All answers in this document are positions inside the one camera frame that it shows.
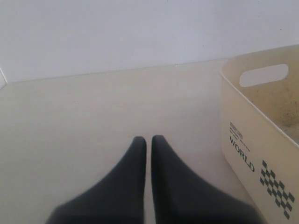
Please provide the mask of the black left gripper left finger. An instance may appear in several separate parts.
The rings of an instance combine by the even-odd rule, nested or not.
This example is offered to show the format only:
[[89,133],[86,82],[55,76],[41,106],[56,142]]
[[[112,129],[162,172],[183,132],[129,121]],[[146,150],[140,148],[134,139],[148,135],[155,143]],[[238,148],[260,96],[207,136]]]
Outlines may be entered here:
[[116,166],[96,185],[56,207],[48,224],[143,224],[146,141],[133,138]]

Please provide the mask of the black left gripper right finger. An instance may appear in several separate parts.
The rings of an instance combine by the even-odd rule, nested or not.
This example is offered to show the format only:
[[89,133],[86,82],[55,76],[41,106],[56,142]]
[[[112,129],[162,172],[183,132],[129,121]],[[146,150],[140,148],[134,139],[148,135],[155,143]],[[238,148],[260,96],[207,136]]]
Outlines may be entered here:
[[166,138],[151,143],[151,184],[157,224],[252,224],[254,209],[193,172]]

